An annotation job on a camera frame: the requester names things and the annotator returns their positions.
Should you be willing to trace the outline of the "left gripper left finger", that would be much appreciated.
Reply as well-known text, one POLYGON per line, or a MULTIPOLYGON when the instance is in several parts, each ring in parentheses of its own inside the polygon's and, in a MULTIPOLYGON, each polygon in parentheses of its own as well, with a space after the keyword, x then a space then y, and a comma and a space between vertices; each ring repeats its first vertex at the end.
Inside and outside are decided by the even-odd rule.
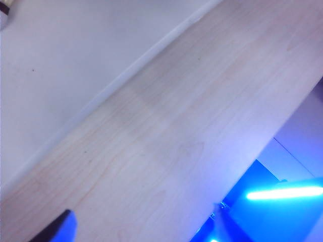
POLYGON ((70 242, 75 241, 76 232, 77 219, 75 213, 70 209, 66 209, 30 241, 70 242))

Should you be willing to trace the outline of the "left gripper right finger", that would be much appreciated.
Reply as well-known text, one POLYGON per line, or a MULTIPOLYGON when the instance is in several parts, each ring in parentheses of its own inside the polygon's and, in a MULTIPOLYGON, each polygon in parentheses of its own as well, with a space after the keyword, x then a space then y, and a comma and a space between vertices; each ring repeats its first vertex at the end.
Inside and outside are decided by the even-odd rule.
POLYGON ((252 241, 242 228, 230 217, 230 207, 219 203, 214 209, 217 241, 252 241))

